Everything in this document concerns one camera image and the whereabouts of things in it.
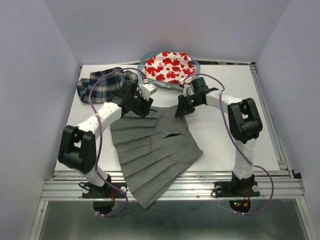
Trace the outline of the navy plaid skirt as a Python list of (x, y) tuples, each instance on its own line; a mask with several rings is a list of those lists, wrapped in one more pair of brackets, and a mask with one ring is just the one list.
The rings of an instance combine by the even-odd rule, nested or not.
[[(94, 84), (100, 78), (113, 71), (117, 72), (110, 74), (94, 87)], [(130, 70), (123, 71), (121, 67), (114, 67), (102, 71), (91, 72), (89, 78), (81, 78), (76, 83), (76, 90), (82, 103), (89, 104), (89, 95), (92, 90), (91, 102), (93, 104), (103, 104), (109, 97), (119, 92), (125, 80), (137, 83), (138, 76)]]

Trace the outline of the grey skirt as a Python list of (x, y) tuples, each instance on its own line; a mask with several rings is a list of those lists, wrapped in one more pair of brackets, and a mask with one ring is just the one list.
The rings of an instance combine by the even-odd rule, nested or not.
[(152, 205), (203, 154), (177, 106), (152, 107), (112, 123), (110, 132), (127, 186), (143, 209)]

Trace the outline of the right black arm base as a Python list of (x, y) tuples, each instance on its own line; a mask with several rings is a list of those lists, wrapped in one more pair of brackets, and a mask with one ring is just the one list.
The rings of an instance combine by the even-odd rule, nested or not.
[(237, 180), (214, 182), (211, 196), (214, 198), (230, 198), (229, 205), (235, 212), (247, 214), (251, 209), (251, 198), (260, 196), (256, 181)]

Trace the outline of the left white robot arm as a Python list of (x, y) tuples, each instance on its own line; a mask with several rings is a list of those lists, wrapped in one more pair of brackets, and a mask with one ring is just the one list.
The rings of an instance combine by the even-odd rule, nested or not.
[(94, 115), (76, 126), (67, 125), (63, 129), (58, 161), (80, 173), (100, 197), (108, 196), (111, 181), (98, 166), (102, 144), (97, 149), (96, 140), (102, 140), (103, 132), (129, 112), (146, 117), (153, 103), (151, 95), (156, 91), (157, 87), (152, 83), (124, 81), (119, 92), (109, 97), (99, 110), (93, 109)]

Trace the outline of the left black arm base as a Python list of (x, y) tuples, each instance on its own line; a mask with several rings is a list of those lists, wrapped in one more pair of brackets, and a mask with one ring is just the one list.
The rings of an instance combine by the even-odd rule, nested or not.
[(93, 200), (92, 207), (96, 215), (101, 217), (114, 216), (116, 214), (116, 199), (125, 197), (106, 183), (103, 186), (95, 186), (90, 182), (80, 182), (78, 186), (82, 190), (82, 198)]

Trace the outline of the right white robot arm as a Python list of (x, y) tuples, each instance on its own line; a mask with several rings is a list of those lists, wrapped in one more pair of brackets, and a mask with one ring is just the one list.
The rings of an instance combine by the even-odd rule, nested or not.
[(178, 96), (175, 117), (192, 114), (197, 106), (206, 105), (221, 111), (222, 120), (232, 144), (235, 147), (235, 163), (231, 181), (217, 183), (219, 194), (232, 192), (235, 195), (259, 192), (254, 175), (254, 148), (263, 130), (263, 123), (255, 101), (240, 99), (224, 94), (223, 89), (208, 87), (204, 78), (199, 77), (183, 89)]

